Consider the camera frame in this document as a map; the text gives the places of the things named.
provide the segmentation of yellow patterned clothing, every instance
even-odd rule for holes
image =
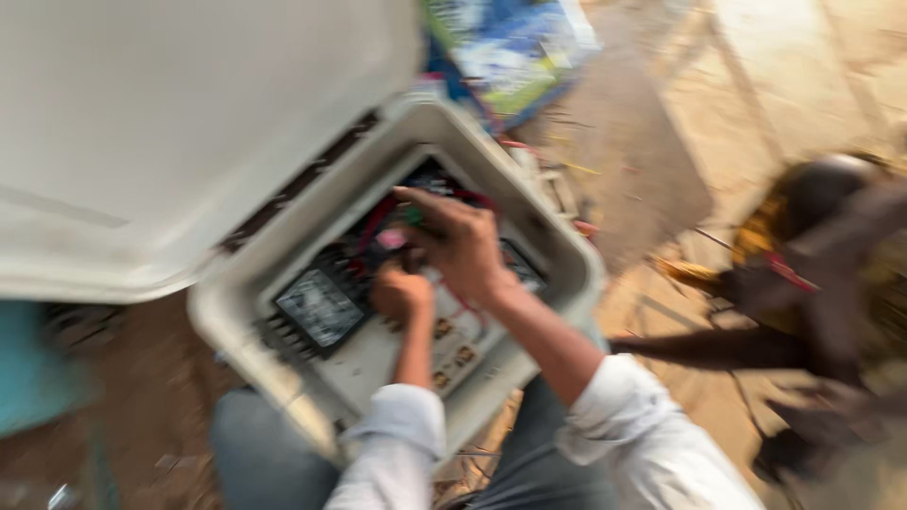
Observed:
[[[883,158],[869,152],[849,152],[888,172],[896,171]],[[731,243],[731,260],[742,264],[753,256],[780,248],[779,235],[785,215],[784,189],[798,165],[790,165],[775,181],[762,203],[736,228]],[[656,267],[680,283],[716,295],[718,271],[689,264],[656,259]],[[876,246],[860,269],[867,314],[860,327],[864,365],[877,365],[890,358],[907,358],[907,230]],[[753,318],[760,324],[785,333],[800,332],[799,312],[794,308],[766,310]]]

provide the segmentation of white shirt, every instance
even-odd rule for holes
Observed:
[[[326,508],[431,507],[432,467],[444,451],[444,406],[427,389],[382,387],[362,439]],[[621,509],[764,508],[711,437],[630,355],[606,356],[573,404],[555,444],[570,461],[612,464]]]

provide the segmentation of open lid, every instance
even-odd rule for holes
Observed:
[[[419,59],[412,0],[0,4],[0,296],[129,302],[212,247]]]

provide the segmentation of gray trousers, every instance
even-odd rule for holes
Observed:
[[[470,510],[617,508],[605,466],[576,466],[554,448],[564,407],[541,376],[524,390],[501,461]],[[211,425],[220,490],[229,510],[315,510],[340,477],[262,396],[235,390]]]

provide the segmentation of person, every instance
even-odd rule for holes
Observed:
[[[737,229],[733,269],[656,260],[671,278],[730,301],[753,327],[612,341],[617,352],[694,368],[823,378],[799,392],[807,407],[769,402],[791,429],[756,457],[766,479],[780,467],[822,475],[841,446],[876,440],[882,418],[907,408],[907,388],[877,396],[863,381],[866,370],[907,358],[907,181],[895,169],[868,152],[794,164]]]
[[[541,369],[470,509],[763,508],[654,376],[631,356],[602,352],[522,288],[502,264],[491,212],[416,189],[394,193],[421,210],[427,227],[410,228],[407,238]],[[390,264],[373,292],[377,311],[402,325],[402,343],[391,384],[345,433],[362,442],[356,459],[340,474],[263,398],[228,393],[211,430],[227,508],[431,507],[444,451],[444,406],[431,380],[432,287]]]

